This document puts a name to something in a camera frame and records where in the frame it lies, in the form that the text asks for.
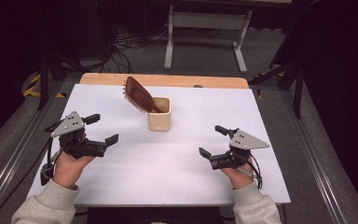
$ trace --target gray sleeve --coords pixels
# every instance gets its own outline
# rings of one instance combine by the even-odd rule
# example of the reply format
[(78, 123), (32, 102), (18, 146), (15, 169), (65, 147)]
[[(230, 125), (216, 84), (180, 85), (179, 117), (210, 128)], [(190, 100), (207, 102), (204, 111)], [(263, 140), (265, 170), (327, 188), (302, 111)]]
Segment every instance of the gray sleeve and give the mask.
[(78, 189), (66, 189), (50, 180), (41, 194), (28, 198), (22, 204), (11, 223), (71, 223), (78, 193)]
[(262, 195), (255, 183), (234, 189), (234, 214), (237, 224), (281, 223), (278, 208), (269, 196)]

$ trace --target hairbrush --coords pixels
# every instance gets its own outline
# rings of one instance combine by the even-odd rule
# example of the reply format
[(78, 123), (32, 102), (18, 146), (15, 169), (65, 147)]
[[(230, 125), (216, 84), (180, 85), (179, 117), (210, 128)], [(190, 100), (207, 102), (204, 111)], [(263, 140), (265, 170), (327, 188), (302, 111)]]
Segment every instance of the hairbrush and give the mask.
[(123, 86), (124, 98), (141, 112), (147, 111), (150, 113), (155, 111), (157, 113), (164, 113), (164, 111), (155, 105), (150, 93), (135, 78), (127, 77), (127, 81)]

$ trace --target person's hand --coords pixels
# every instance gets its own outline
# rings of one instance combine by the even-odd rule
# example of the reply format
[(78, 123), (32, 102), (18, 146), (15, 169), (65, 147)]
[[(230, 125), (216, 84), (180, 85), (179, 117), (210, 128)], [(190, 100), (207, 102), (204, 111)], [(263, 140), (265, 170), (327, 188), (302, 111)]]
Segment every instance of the person's hand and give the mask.
[(74, 189), (84, 167), (94, 159), (95, 157), (89, 156), (75, 159), (63, 151), (56, 161), (54, 182), (64, 188)]
[[(252, 157), (249, 157), (248, 162), (252, 163)], [(233, 168), (220, 169), (225, 175), (228, 176), (229, 181), (231, 182), (232, 187), (234, 187), (234, 189), (241, 189), (254, 182), (252, 167), (248, 163), (246, 163), (241, 167), (241, 169), (247, 171), (249, 175), (247, 175), (243, 171), (240, 171), (239, 169), (233, 169)]]

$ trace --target white tabletop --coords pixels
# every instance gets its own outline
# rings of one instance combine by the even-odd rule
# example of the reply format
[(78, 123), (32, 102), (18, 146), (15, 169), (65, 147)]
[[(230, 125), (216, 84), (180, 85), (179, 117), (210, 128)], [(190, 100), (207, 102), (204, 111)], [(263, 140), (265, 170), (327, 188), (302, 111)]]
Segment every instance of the white tabletop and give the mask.
[[(151, 132), (147, 115), (123, 97), (121, 86), (75, 85), (62, 118), (77, 111), (85, 118), (100, 114), (101, 120), (86, 126), (89, 140), (104, 141), (118, 133), (118, 143), (103, 158), (89, 164), (77, 182), (81, 206), (197, 206), (231, 205), (231, 185), (219, 170), (199, 154), (203, 147), (212, 155), (229, 150), (229, 138), (215, 125), (241, 130), (268, 142), (270, 147), (252, 150), (263, 176), (261, 192), (275, 203), (290, 203), (273, 145), (251, 90), (180, 87), (146, 87), (153, 96), (172, 100), (172, 127)], [(54, 139), (53, 153), (59, 148)], [(44, 187), (39, 174), (28, 196)]]

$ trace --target beige square container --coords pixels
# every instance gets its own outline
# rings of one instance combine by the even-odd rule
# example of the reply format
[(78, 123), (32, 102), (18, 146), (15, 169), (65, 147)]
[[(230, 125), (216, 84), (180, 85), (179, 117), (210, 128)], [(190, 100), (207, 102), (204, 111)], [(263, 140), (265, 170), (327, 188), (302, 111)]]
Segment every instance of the beige square container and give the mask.
[(164, 113), (147, 113), (149, 130), (166, 132), (171, 128), (171, 99), (168, 97), (153, 97), (153, 101)]

